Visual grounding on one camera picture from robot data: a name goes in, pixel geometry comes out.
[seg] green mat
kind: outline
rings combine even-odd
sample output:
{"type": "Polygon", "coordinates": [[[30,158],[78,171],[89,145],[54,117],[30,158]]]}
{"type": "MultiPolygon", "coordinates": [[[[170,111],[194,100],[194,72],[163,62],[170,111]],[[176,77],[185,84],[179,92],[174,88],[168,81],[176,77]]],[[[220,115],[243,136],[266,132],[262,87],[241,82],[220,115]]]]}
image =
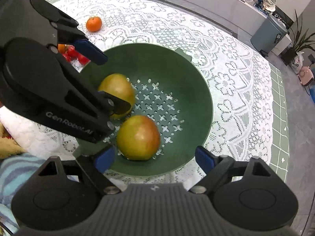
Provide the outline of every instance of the green mat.
{"type": "Polygon", "coordinates": [[[277,175],[286,181],[289,161],[289,129],[286,100],[284,94],[281,72],[270,64],[272,95],[273,95],[273,123],[272,123],[272,146],[269,166],[277,175]]]}

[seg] plastic bag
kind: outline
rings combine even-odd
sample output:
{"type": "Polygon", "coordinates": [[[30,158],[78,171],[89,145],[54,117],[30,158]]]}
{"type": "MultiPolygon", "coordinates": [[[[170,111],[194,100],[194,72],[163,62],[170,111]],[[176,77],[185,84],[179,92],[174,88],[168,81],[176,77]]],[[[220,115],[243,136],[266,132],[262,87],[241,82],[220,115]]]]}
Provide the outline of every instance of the plastic bag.
{"type": "Polygon", "coordinates": [[[298,74],[299,71],[301,70],[302,66],[303,66],[303,54],[304,52],[298,52],[297,56],[294,58],[293,62],[290,63],[291,68],[293,69],[293,71],[298,74]]]}

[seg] potted plant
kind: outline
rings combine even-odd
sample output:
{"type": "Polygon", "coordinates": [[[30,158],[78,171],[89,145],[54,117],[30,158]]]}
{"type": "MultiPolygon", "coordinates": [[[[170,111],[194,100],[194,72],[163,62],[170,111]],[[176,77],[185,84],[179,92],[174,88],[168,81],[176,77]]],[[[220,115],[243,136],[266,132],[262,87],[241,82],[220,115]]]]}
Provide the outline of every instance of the potted plant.
{"type": "Polygon", "coordinates": [[[315,33],[312,33],[307,36],[309,29],[307,29],[304,33],[302,33],[303,17],[301,16],[301,22],[299,26],[297,14],[296,14],[296,27],[297,27],[296,33],[294,33],[294,31],[291,28],[293,36],[294,36],[292,47],[287,49],[285,52],[281,54],[281,59],[286,65],[290,64],[294,60],[294,58],[297,56],[297,53],[302,51],[303,49],[311,49],[312,51],[315,52],[315,49],[313,47],[313,45],[315,44],[315,40],[310,40],[310,38],[313,35],[315,35],[315,33]]]}

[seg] red tomato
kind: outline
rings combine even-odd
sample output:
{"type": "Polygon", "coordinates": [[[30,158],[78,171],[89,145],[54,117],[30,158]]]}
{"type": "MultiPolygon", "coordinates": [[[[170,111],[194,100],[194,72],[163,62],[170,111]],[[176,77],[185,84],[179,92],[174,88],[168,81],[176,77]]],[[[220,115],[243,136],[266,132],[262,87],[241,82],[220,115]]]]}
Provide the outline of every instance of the red tomato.
{"type": "Polygon", "coordinates": [[[79,52],[75,50],[73,45],[67,45],[67,54],[71,59],[76,59],[79,56],[79,52]]]}
{"type": "Polygon", "coordinates": [[[78,60],[80,64],[83,66],[85,66],[90,61],[87,57],[83,56],[82,54],[78,55],[78,60]]]}
{"type": "Polygon", "coordinates": [[[70,57],[68,56],[67,53],[62,54],[64,56],[64,58],[66,59],[66,61],[71,62],[70,57]]]}

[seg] white lace tablecloth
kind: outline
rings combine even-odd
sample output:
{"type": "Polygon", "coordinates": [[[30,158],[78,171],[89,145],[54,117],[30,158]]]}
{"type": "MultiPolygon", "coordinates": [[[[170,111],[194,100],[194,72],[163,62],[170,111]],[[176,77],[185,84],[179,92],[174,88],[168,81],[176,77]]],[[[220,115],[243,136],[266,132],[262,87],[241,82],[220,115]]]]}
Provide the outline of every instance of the white lace tablecloth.
{"type": "MultiPolygon", "coordinates": [[[[79,29],[101,50],[133,42],[181,48],[206,80],[213,99],[213,125],[204,146],[216,155],[236,160],[252,155],[269,164],[272,144],[272,93],[269,63],[234,37],[194,16],[147,0],[60,0],[56,7],[76,19],[79,29]],[[103,27],[89,33],[91,16],[103,27]]],[[[78,62],[73,64],[80,71],[78,62]]],[[[0,120],[12,137],[31,154],[73,159],[75,138],[20,117],[6,108],[0,120]]],[[[129,183],[183,182],[190,188],[203,176],[194,159],[182,168],[158,177],[133,178],[106,172],[122,189],[129,183]]]]}

